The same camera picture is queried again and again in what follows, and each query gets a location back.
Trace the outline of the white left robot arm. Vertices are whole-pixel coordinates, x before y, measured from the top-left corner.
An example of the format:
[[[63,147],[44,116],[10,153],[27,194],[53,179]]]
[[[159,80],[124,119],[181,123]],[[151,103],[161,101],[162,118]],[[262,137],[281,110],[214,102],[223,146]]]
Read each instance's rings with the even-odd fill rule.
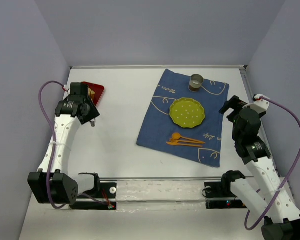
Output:
[[[50,204],[54,209],[73,205],[79,196],[88,191],[99,192],[100,177],[97,173],[68,175],[69,159],[77,131],[100,115],[91,97],[89,86],[84,82],[63,85],[67,97],[55,109],[54,120],[50,120],[44,106],[40,109],[52,132],[45,156],[35,172],[28,175],[28,185],[40,204]]]

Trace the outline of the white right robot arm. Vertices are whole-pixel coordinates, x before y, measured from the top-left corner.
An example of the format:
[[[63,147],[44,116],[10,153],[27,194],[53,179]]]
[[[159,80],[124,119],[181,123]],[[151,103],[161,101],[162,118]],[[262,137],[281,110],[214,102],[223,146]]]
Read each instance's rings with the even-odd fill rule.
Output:
[[[274,104],[274,101],[262,94],[256,94],[252,103],[233,96],[220,109],[220,114],[233,110],[227,119],[233,124],[234,147],[259,189],[254,190],[240,171],[228,171],[222,176],[221,183],[225,191],[242,201],[248,209],[248,215],[258,217],[252,226],[248,226],[247,219],[244,221],[246,230],[252,231],[263,223],[261,233],[265,240],[300,240],[300,210],[285,190],[285,184],[300,159],[300,147],[290,170],[284,179],[280,179],[270,150],[259,137],[261,118],[270,104]],[[292,115],[300,129],[300,120],[291,110],[279,103],[275,105]]]

